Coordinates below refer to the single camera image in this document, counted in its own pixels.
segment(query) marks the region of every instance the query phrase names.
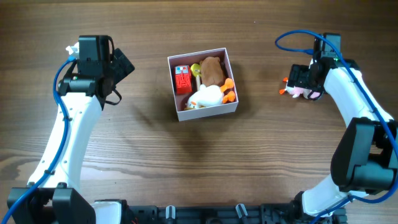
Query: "white stuffed animal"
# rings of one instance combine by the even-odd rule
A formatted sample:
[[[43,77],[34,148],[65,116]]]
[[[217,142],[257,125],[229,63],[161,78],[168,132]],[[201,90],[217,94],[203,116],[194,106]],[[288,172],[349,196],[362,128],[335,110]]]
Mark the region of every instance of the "white stuffed animal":
[[[233,102],[235,100],[234,91],[230,91],[227,95],[224,92],[227,89],[234,87],[234,81],[227,78],[225,84],[221,87],[217,85],[211,85],[206,87],[204,84],[200,85],[200,89],[194,93],[187,103],[186,110],[198,109],[202,107],[218,106],[223,103]]]

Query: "wooden table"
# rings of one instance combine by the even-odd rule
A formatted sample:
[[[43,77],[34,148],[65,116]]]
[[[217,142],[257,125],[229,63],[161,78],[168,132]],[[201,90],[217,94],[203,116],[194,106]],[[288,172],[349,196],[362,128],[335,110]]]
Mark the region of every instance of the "wooden table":
[[[293,29],[336,32],[382,107],[398,117],[398,2],[200,1],[0,5],[0,215],[11,187],[25,186],[52,130],[53,76],[79,35],[108,34],[136,66],[118,85],[88,143],[87,201],[130,205],[289,202],[330,172],[345,131],[329,95],[280,96],[304,54],[276,37]],[[313,38],[282,41],[312,48]],[[233,114],[179,123],[167,56],[226,47],[239,95]],[[348,205],[349,223],[396,223],[398,196]]]

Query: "white object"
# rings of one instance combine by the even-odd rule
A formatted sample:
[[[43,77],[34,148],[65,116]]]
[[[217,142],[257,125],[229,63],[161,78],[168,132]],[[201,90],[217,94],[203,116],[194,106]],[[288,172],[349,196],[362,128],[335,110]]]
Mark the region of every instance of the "white object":
[[[202,52],[194,52],[189,54],[183,55],[175,55],[170,56],[167,58],[169,62],[169,70],[170,70],[170,79],[172,86],[175,86],[174,82],[174,74],[173,68],[179,65],[192,65],[194,63],[198,63],[201,60],[204,60],[207,57],[219,57],[222,59],[222,62],[225,64],[226,69],[226,76],[228,78],[233,78],[231,65],[229,64],[228,54],[225,48],[221,49],[213,49],[213,50],[206,50]],[[219,106],[211,106],[208,108],[202,108],[200,110],[184,110],[185,103],[187,102],[187,97],[184,98],[183,95],[176,95],[174,93],[174,102],[175,102],[175,109],[177,111],[177,116],[179,121],[185,121],[188,119],[195,119],[195,118],[202,118],[207,116],[213,116],[217,114],[224,114],[224,113],[232,113],[235,112],[236,107],[239,103],[238,92],[236,91],[236,87],[232,89],[235,92],[236,99],[235,102],[222,104]]]
[[[122,205],[119,202],[95,202],[91,206],[95,211],[96,224],[120,224]]]
[[[72,119],[69,122],[68,137],[60,159],[54,168],[54,175],[50,175],[40,187],[57,187],[58,183],[64,182],[68,187],[73,187],[80,193],[81,165],[88,139],[95,123],[101,116],[102,108],[97,97],[86,96],[86,93],[67,93],[66,96],[61,96],[61,99],[68,110],[69,118]],[[53,161],[63,136],[63,117],[61,107],[58,106],[57,118],[49,142],[28,183],[37,182]]]
[[[365,89],[384,120],[388,122],[392,119],[392,116],[381,108],[366,87],[362,79],[362,73],[353,68],[351,71],[354,73],[361,86]],[[366,117],[372,121],[379,121],[345,68],[329,70],[325,79],[324,87],[326,92],[329,93],[336,102],[346,126],[349,125],[349,122],[351,122],[353,118]]]
[[[68,51],[69,55],[79,59],[79,42],[75,43],[73,46],[66,47],[66,50]]]
[[[194,93],[187,102],[187,107],[199,109],[202,106],[218,106],[223,104],[224,93],[217,85],[206,87],[204,84],[200,85],[199,91]]]
[[[303,211],[311,216],[317,216],[320,212],[333,208],[342,202],[348,195],[355,195],[358,197],[368,196],[365,192],[349,191],[348,193],[340,192],[339,188],[329,174],[313,189],[306,190],[302,195]],[[333,212],[326,214],[322,217],[328,217]]]

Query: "red toy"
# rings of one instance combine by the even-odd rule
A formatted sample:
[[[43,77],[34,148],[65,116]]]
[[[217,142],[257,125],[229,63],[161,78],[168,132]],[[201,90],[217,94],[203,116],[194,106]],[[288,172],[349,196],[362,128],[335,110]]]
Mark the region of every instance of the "red toy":
[[[188,65],[176,66],[174,70],[177,94],[192,92],[191,70]]]

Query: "box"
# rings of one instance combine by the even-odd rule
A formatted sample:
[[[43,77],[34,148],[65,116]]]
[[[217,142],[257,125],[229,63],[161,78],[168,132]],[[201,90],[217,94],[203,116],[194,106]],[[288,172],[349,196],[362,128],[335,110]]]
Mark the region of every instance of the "box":
[[[192,77],[192,92],[184,95],[177,95],[175,93],[175,79],[174,79],[174,67],[179,65],[189,65],[191,66],[194,63],[199,63],[201,60],[204,60],[207,57],[219,57],[221,61],[221,68],[224,71],[224,75],[232,78],[234,80],[231,65],[229,64],[229,58],[226,51],[226,48],[214,49],[214,50],[205,50],[202,52],[195,52],[183,55],[176,55],[168,57],[169,61],[169,70],[170,70],[170,78],[173,86],[174,93],[174,102],[175,109],[177,111],[177,116],[179,121],[185,121],[188,119],[202,118],[207,116],[213,116],[224,113],[232,113],[235,112],[236,107],[238,106],[238,92],[236,91],[236,84],[233,89],[236,95],[235,102],[226,103],[219,106],[211,106],[206,108],[200,108],[195,110],[184,110],[186,107],[186,103],[188,99],[197,91],[195,77]]]

